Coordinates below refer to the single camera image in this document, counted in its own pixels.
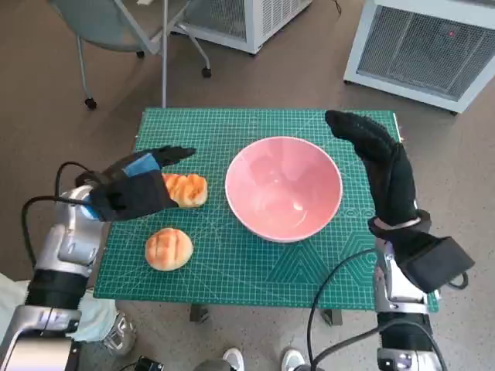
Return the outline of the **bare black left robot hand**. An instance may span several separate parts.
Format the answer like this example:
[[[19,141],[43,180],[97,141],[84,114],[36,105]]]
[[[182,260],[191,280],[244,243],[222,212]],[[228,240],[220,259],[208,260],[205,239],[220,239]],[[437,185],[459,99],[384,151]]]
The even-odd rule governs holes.
[[[117,160],[102,172],[85,171],[78,175],[75,186],[106,185],[125,177],[132,177],[175,165],[196,153],[195,148],[166,145],[137,151]]]

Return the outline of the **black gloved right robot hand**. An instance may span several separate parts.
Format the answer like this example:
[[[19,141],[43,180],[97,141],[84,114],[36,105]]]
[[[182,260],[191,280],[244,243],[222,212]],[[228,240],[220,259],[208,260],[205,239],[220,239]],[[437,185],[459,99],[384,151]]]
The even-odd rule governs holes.
[[[350,142],[363,162],[377,218],[389,226],[417,219],[415,180],[403,144],[368,117],[328,110],[325,120],[333,136]]]

